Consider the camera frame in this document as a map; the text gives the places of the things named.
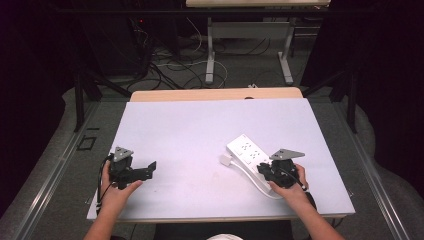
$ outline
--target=white power strip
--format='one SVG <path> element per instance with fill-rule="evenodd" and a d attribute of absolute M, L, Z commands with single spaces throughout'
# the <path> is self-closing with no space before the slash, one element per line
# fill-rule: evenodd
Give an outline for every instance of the white power strip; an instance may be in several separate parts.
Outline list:
<path fill-rule="evenodd" d="M 255 181 L 258 187 L 268 195 L 278 196 L 278 194 L 271 189 L 264 175 L 258 172 L 257 166 L 259 164 L 271 164 L 272 162 L 262 149 L 253 143 L 246 135 L 242 134 L 227 145 L 227 150 L 230 152 L 231 156 L 237 160 L 238 164 L 251 176 L 251 179 Z"/>

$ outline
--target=white table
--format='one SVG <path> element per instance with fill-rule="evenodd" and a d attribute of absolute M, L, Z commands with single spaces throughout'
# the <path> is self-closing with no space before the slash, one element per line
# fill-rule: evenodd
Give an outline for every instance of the white table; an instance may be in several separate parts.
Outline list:
<path fill-rule="evenodd" d="M 187 0 L 188 7 L 300 7 L 326 6 L 330 0 Z M 284 39 L 283 51 L 278 52 L 284 81 L 293 84 L 293 77 L 287 62 L 287 56 L 293 38 L 296 19 L 289 22 L 213 22 L 208 18 L 208 62 L 206 67 L 207 84 L 213 83 L 215 52 L 214 38 L 272 38 Z"/>
<path fill-rule="evenodd" d="M 180 96 L 177 101 L 149 101 L 150 97 L 142 99 L 143 93 L 141 98 L 132 98 L 148 102 L 127 103 L 111 152 L 115 146 L 131 149 L 135 152 L 133 168 L 157 161 L 157 170 L 153 179 L 144 182 L 130 197 L 119 221 L 296 218 L 283 199 L 264 196 L 239 169 L 219 162 L 226 145 L 243 133 L 267 154 L 280 148 L 306 154 L 294 161 L 306 168 L 320 214 L 343 217 L 355 213 L 308 100 L 278 98 L 279 90 L 289 90 L 292 95 L 296 90 L 300 94 L 295 88 L 274 88 L 269 89 L 271 98 L 257 99 L 256 96 L 266 98 L 267 89 L 234 89 L 235 95 L 255 97 L 234 100 L 232 89 L 174 90 Z M 166 96 L 174 91 L 155 92 Z M 146 92 L 146 96 L 156 95 L 155 92 Z M 206 100 L 187 101 L 191 93 Z M 232 100 L 217 100 L 216 94 Z M 96 218 L 94 204 L 87 215 L 91 220 Z"/>

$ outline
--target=table leg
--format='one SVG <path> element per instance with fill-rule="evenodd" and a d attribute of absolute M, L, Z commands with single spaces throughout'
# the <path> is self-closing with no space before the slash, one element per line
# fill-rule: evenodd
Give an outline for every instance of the table leg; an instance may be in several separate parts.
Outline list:
<path fill-rule="evenodd" d="M 208 63 L 206 66 L 206 84 L 213 83 L 213 70 L 215 64 L 215 52 L 213 51 L 213 32 L 212 32 L 212 19 L 208 18 Z"/>
<path fill-rule="evenodd" d="M 290 44 L 293 39 L 294 28 L 296 25 L 296 18 L 290 19 L 289 29 L 287 30 L 286 38 L 284 40 L 283 52 L 278 52 L 278 58 L 280 60 L 281 69 L 283 70 L 284 81 L 287 85 L 293 85 L 293 77 L 290 72 L 289 63 L 287 62 L 287 56 L 290 51 Z"/>

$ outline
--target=dark background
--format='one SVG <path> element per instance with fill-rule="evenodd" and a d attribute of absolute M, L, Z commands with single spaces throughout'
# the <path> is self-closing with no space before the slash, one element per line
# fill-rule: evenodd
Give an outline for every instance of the dark background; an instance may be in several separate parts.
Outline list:
<path fill-rule="evenodd" d="M 369 6 L 377 1 L 333 0 L 331 8 Z M 67 26 L 81 58 L 91 69 L 101 67 L 83 27 L 74 19 L 52 19 L 40 1 L 0 3 L 1 143 L 0 214 L 25 182 L 55 132 L 64 112 L 62 94 L 73 87 L 74 65 L 63 44 Z M 72 7 L 60 1 L 61 7 Z M 386 24 L 374 29 L 359 77 L 358 104 L 376 134 L 375 158 L 406 179 L 424 196 L 424 12 L 412 0 L 393 1 L 384 12 Z M 355 52 L 368 20 L 323 22 L 302 83 L 312 86 L 343 68 Z M 184 32 L 184 26 L 178 26 Z"/>

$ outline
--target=gray floor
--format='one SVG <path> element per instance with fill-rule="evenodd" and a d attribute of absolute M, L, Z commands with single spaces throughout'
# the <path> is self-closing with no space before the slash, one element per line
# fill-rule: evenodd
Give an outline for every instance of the gray floor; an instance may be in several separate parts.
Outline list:
<path fill-rule="evenodd" d="M 246 53 L 261 41 L 222 40 L 216 50 Z M 266 43 L 255 51 L 261 52 Z M 296 42 L 294 57 L 289 59 L 295 86 L 300 84 L 313 43 L 313 38 Z M 252 83 L 258 87 L 284 87 L 276 55 L 279 46 L 280 41 L 271 41 L 269 49 L 261 55 L 217 54 L 216 61 L 222 65 L 216 64 L 216 74 L 223 78 L 227 76 L 226 88 L 244 88 Z M 205 60 L 202 53 L 193 49 L 185 50 L 184 54 L 201 56 L 195 62 Z M 161 60 L 155 63 L 161 65 L 167 62 Z M 205 72 L 205 64 L 193 65 L 191 71 L 160 68 L 181 85 L 187 83 L 187 88 L 200 86 L 200 80 L 190 79 L 195 77 L 194 73 L 201 75 Z M 223 87 L 219 76 L 215 79 L 214 84 L 208 87 Z M 126 86 L 126 80 L 114 79 L 123 86 Z M 129 90 L 146 90 L 154 85 L 154 81 L 143 81 L 132 85 Z M 86 101 L 89 117 L 77 134 L 73 133 L 76 120 L 73 90 L 63 96 L 67 106 L 60 126 L 26 184 L 0 220 L 1 239 L 81 239 L 84 236 L 91 225 L 85 219 L 89 207 L 85 202 L 90 201 L 94 193 L 99 162 L 108 154 L 128 100 L 110 89 L 101 89 L 104 93 L 101 102 Z M 328 90 L 322 89 L 309 99 L 342 179 L 353 193 L 352 202 L 357 211 L 344 219 L 338 231 L 347 239 L 420 239 L 422 230 L 419 226 L 424 226 L 423 200 L 409 184 L 375 165 L 372 160 L 374 135 L 366 114 L 358 109 L 359 133 L 352 135 L 344 121 L 345 102 L 330 103 Z M 78 144 L 79 148 L 88 144 L 82 142 L 84 137 L 96 138 L 91 151 L 78 149 Z M 147 240 L 152 239 L 154 228 L 153 224 L 120 223 L 114 233 L 129 239 L 133 232 L 132 239 Z M 293 229 L 296 239 L 306 236 L 299 221 L 293 221 Z"/>

